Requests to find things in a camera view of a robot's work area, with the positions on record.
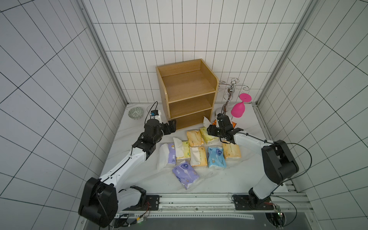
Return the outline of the pale green tissue pack bottom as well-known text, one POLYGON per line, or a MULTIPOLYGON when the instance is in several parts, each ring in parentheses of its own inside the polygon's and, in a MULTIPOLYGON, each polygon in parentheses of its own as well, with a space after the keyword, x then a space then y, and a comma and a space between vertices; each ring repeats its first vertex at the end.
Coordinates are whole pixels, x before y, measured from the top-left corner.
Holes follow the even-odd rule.
POLYGON ((211 136, 208 134, 206 127, 201 127, 199 131, 206 144, 210 145, 219 141, 219 137, 211 136))

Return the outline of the yellow tissue pack bottom shelf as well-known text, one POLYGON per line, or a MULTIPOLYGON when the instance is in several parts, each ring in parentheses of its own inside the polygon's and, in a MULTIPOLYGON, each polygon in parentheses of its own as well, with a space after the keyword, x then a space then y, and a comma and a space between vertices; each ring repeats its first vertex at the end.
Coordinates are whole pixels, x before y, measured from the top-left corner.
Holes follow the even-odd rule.
POLYGON ((205 144, 199 129, 189 130, 186 135, 190 147, 199 147, 205 144))

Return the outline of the cream yellow tissue pack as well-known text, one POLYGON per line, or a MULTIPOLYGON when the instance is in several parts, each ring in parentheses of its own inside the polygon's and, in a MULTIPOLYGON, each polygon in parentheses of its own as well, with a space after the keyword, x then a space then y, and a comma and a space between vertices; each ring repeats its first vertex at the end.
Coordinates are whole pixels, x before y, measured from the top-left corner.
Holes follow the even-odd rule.
POLYGON ((224 150, 224 158, 225 160, 234 160, 241 158, 241 150, 239 145, 233 143, 223 143, 222 144, 224 150))

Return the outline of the green-yellow floral tissue pack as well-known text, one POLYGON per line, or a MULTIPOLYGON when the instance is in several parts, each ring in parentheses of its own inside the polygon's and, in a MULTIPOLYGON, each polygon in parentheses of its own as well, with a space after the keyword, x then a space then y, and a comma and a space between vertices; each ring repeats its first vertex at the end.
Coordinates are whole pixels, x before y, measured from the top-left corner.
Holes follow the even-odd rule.
POLYGON ((177 160, 188 160, 191 158, 190 145, 188 141, 181 141, 173 138, 175 147, 175 156, 177 160))

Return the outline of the light blue tissue pack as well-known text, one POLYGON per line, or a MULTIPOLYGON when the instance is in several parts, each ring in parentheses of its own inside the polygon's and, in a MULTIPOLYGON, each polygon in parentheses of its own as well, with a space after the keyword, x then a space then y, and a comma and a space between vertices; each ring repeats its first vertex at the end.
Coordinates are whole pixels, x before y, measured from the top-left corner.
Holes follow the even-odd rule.
POLYGON ((225 169, 227 167, 222 146, 209 146, 207 160, 209 168, 225 169))

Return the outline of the purple dog tissue pack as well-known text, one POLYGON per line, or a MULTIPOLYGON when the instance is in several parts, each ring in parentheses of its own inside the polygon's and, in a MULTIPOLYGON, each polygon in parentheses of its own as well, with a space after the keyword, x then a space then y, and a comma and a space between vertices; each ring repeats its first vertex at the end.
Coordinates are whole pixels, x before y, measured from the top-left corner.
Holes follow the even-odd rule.
POLYGON ((160 171, 165 167, 176 165, 176 151, 174 143, 164 143, 159 148, 157 169, 160 171))

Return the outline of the orange-yellow tissue pack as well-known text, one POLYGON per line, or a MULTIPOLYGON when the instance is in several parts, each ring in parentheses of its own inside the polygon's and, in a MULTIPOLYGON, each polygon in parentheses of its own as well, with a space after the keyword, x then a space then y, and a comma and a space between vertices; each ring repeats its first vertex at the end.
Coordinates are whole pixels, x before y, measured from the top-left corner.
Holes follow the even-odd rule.
POLYGON ((207 167, 208 160, 205 147, 190 147, 191 159, 190 164, 192 167, 207 167))

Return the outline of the purple tissue pack bottom shelf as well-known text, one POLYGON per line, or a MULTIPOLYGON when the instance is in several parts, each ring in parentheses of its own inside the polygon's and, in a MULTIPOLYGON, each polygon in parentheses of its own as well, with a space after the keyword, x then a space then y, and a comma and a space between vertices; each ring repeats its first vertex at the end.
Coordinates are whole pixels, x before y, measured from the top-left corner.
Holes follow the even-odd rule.
POLYGON ((183 185, 185 189, 192 187, 200 178, 198 173, 187 161, 180 162, 173 169, 172 173, 183 185))

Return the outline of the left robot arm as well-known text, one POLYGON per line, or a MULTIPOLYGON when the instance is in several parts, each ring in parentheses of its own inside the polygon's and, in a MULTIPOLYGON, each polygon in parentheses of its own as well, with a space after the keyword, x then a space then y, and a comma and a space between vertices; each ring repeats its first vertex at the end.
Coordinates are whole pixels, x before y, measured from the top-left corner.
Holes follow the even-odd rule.
POLYGON ((114 168, 98 179, 90 178, 83 189, 78 214, 105 228, 115 215, 125 209, 146 206, 146 190, 127 186, 131 172, 144 163, 155 151, 164 135, 176 131, 176 120, 161 123, 151 118, 144 125, 144 132, 132 145, 130 152, 114 168))

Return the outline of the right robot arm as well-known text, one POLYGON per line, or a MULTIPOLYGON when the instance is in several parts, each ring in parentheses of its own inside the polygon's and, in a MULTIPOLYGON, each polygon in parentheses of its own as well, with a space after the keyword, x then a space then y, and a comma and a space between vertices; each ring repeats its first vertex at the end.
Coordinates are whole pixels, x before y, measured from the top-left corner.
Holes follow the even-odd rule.
POLYGON ((262 206, 273 192, 299 171, 299 166, 288 144, 282 140, 270 141, 244 133, 242 128, 234 128, 230 118, 217 115, 215 125, 205 125, 211 136, 243 146, 262 156, 264 175, 248 192, 247 203, 252 209, 262 206))

